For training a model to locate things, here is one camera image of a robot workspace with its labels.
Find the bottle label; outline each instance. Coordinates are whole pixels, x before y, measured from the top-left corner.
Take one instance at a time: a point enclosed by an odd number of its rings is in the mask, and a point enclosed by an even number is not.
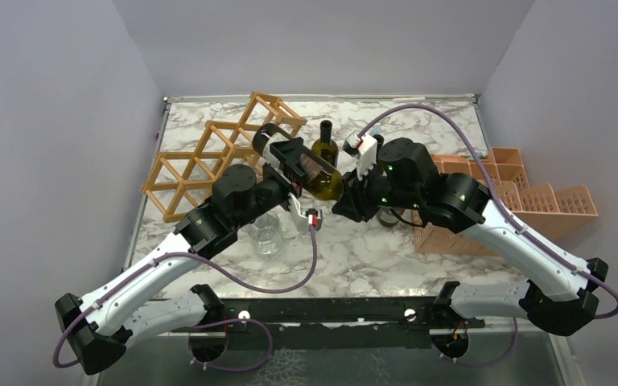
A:
[[[281,171],[281,162],[271,154],[271,144],[274,142],[287,141],[288,139],[283,136],[283,134],[276,133],[269,138],[269,141],[266,142],[266,146],[264,146],[264,150],[262,150],[262,158],[271,165],[275,170]]]

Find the cable clip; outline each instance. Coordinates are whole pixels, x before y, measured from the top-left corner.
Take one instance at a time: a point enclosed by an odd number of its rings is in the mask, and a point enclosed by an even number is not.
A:
[[[516,230],[516,231],[515,231],[515,234],[516,234],[516,235],[519,235],[519,236],[522,236],[522,233],[527,232],[527,230],[528,230],[528,229],[529,229],[529,225],[527,225],[527,224],[523,224],[523,225],[522,225],[522,228],[520,228],[520,229],[518,229],[518,230]]]
[[[584,272],[584,269],[582,267],[575,265],[575,268],[572,269],[570,272],[572,272],[573,276],[577,276],[580,272]]]

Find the drinking glass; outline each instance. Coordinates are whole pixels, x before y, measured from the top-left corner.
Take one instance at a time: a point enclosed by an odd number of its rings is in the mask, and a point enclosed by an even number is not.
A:
[[[281,220],[273,212],[259,216],[253,223],[245,226],[245,232],[260,257],[273,257],[283,249]]]

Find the orange crate divider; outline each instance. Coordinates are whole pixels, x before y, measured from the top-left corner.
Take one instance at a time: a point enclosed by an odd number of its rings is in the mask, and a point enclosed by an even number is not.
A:
[[[473,160],[455,154],[432,154],[432,158],[440,172],[468,173],[484,183],[484,176]],[[483,162],[504,205],[550,240],[561,240],[598,217],[591,194],[584,185],[562,191],[554,191],[548,183],[529,187],[522,156],[517,149],[494,148]],[[416,224],[421,223],[418,213],[412,217]],[[430,224],[425,228],[414,228],[414,247],[419,253],[496,255],[472,239]]]

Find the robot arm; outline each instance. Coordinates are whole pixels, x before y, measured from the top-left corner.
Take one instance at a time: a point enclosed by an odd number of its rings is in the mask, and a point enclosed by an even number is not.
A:
[[[301,189],[270,166],[263,170],[258,183],[251,168],[230,166],[213,184],[212,196],[187,213],[140,262],[81,298],[65,294],[56,302],[60,327],[68,332],[66,339],[87,374],[106,369],[126,348],[146,338],[220,320],[223,305],[206,285],[195,285],[178,298],[149,301],[166,285],[233,244],[238,229],[271,208],[282,205],[300,232],[310,225],[321,228],[321,211],[303,211],[300,206],[296,195]],[[200,260],[170,255],[184,252]]]
[[[344,176],[345,192],[333,213],[368,221],[379,207],[415,210],[425,223],[488,246],[529,278],[504,285],[447,283],[439,300],[455,312],[454,319],[527,318],[556,335],[571,335],[593,320],[598,298],[592,292],[597,285],[577,271],[604,281],[608,266],[603,261],[585,261],[569,254],[530,229],[530,235],[576,270],[554,260],[525,237],[525,223],[503,203],[493,200],[487,187],[469,175],[439,174],[423,144],[397,138],[378,149],[368,134],[358,138],[354,133],[345,141],[344,149],[358,162],[355,170]],[[371,164],[374,158],[379,167]],[[501,209],[508,212],[519,229],[507,221]]]

